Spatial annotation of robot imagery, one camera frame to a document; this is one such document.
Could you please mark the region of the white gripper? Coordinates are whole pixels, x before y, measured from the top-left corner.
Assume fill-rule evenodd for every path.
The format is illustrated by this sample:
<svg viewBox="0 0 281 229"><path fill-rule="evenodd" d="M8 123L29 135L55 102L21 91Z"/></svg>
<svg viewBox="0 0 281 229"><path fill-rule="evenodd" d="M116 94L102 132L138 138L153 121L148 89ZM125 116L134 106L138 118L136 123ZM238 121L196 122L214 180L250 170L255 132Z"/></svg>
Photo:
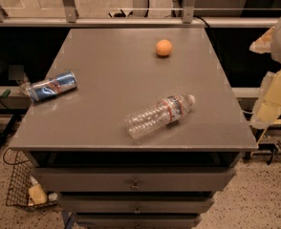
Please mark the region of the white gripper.
<svg viewBox="0 0 281 229"><path fill-rule="evenodd" d="M249 49L255 53L271 53L271 58L281 63L281 17L275 26L253 41ZM281 115L281 70L264 76L252 112L250 125L255 129L268 128Z"/></svg>

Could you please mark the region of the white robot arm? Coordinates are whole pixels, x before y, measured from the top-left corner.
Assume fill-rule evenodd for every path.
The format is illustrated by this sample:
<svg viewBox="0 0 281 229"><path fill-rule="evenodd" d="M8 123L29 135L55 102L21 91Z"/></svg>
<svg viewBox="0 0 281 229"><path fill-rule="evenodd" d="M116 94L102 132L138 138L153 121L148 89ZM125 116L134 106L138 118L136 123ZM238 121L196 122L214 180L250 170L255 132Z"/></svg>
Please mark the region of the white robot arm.
<svg viewBox="0 0 281 229"><path fill-rule="evenodd" d="M281 17L249 49L260 54L269 53L275 62L281 64ZM250 125L255 129L268 128L281 115L281 69L265 75L252 112Z"/></svg>

